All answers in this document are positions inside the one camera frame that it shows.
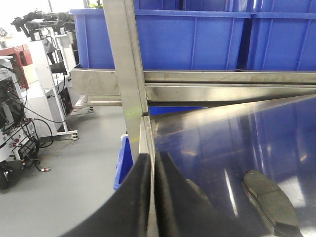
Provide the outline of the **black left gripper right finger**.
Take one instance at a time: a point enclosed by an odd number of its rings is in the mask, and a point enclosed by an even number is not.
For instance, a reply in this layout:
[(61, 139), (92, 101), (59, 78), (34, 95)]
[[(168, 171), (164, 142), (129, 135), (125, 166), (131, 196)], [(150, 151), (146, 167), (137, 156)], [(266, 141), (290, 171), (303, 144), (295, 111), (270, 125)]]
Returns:
[(155, 157), (155, 207), (161, 237), (269, 237), (267, 225), (216, 209), (208, 195), (186, 179), (167, 152)]

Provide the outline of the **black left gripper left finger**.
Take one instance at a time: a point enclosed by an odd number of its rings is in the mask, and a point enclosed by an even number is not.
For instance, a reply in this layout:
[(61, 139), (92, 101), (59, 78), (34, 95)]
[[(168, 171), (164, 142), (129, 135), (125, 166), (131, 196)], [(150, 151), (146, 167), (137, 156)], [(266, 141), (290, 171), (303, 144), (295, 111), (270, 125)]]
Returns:
[(151, 192), (151, 159), (140, 154), (115, 193), (64, 237), (147, 236)]

